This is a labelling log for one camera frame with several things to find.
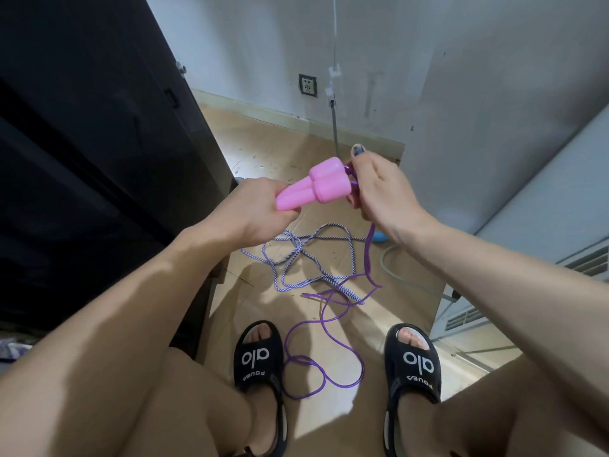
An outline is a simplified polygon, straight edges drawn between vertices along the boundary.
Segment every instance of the wooden floor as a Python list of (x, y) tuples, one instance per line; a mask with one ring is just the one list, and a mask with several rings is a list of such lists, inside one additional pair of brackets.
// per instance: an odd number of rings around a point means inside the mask
[[(268, 176), (293, 183), (306, 176), (313, 165), (334, 155), (332, 141), (210, 107), (202, 107), (202, 111), (235, 176)], [(345, 158), (349, 149), (341, 147)], [(303, 208), (290, 229), (297, 235), (310, 234), (328, 222), (345, 225), (353, 236), (365, 236), (370, 227), (361, 219), (359, 212), (340, 200)], [(344, 235), (342, 230), (334, 227), (326, 232), (329, 235)], [(381, 269), (380, 255), (388, 246), (374, 244), (370, 253), (372, 277), (383, 288), (365, 305), (351, 309), (339, 321), (328, 324), (328, 329), (336, 338), (362, 355), (365, 361), (363, 381), (351, 389), (328, 384), (319, 394), (302, 401), (286, 399), (289, 424), (287, 456), (383, 455), (383, 423), (387, 402), (382, 357), (385, 334), (393, 324), (399, 322), (413, 323), (429, 332), (439, 301), (408, 287)], [(266, 250), (271, 258), (277, 260), (292, 248), (289, 242), (274, 242)], [(346, 241), (313, 241), (306, 249), (331, 274), (350, 274), (351, 260)], [(261, 256), (260, 247), (253, 247), (249, 251)], [(356, 262), (357, 271), (361, 272), (361, 242), (356, 244)], [(404, 252), (395, 251), (386, 263), (397, 274), (438, 293), (444, 289), (444, 283)], [(301, 257), (287, 274), (286, 281), (294, 283), (318, 275), (316, 265)], [(370, 289), (365, 278), (349, 283), (348, 287), (358, 295), (365, 295)], [(305, 319), (319, 319), (320, 304), (302, 298), (300, 294), (315, 293), (324, 288), (327, 286), (319, 284), (279, 293), (273, 286), (273, 274), (268, 266), (240, 251), (233, 253), (226, 280), (216, 290), (199, 361), (232, 381), (232, 353), (246, 326), (259, 319), (269, 319), (285, 337), (294, 324)], [(339, 314), (342, 307), (329, 308), (326, 317), (335, 314), (334, 310)], [(313, 357), (339, 383), (352, 383), (360, 374), (357, 358), (332, 342), (320, 324), (299, 328), (292, 338), (290, 350), (292, 354)], [(289, 366), (285, 373), (285, 386), (293, 394), (312, 391), (321, 381), (322, 377), (316, 369)]]

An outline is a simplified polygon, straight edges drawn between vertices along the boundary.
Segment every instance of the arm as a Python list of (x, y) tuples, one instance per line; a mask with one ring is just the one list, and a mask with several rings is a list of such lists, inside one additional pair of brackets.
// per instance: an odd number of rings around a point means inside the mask
[(394, 242), (442, 276), (609, 429), (609, 286), (437, 222), (400, 169), (353, 158), (351, 201)]
[(116, 453), (209, 271), (233, 250), (275, 237), (298, 216), (275, 209), (275, 195), (285, 186), (266, 178), (246, 180), (207, 219), (184, 230), (16, 362), (0, 378), (5, 452)]

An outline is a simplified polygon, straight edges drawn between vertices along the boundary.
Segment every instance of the wall socket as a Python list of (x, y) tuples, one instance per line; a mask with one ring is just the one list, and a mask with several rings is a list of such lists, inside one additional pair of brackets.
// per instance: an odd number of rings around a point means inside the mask
[(317, 77), (299, 74), (298, 86), (302, 94), (317, 97)]

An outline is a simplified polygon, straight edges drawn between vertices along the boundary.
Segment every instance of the leg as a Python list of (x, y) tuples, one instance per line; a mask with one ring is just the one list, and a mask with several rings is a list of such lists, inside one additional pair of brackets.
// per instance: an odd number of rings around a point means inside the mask
[[(263, 332), (253, 337), (264, 338)], [(120, 456), (223, 456), (245, 446), (264, 453), (275, 438), (276, 409), (270, 388), (244, 395), (170, 348)]]
[[(408, 334), (400, 341), (420, 344)], [(606, 433), (525, 356), (443, 403), (405, 394), (398, 408), (406, 455), (587, 456), (609, 452)]]

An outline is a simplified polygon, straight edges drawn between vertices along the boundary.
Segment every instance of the blue jump rope handle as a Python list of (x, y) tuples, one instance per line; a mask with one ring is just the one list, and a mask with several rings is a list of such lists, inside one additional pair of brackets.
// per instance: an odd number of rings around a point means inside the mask
[(388, 240), (389, 238), (382, 232), (375, 232), (375, 235), (372, 237), (373, 242), (387, 242)]

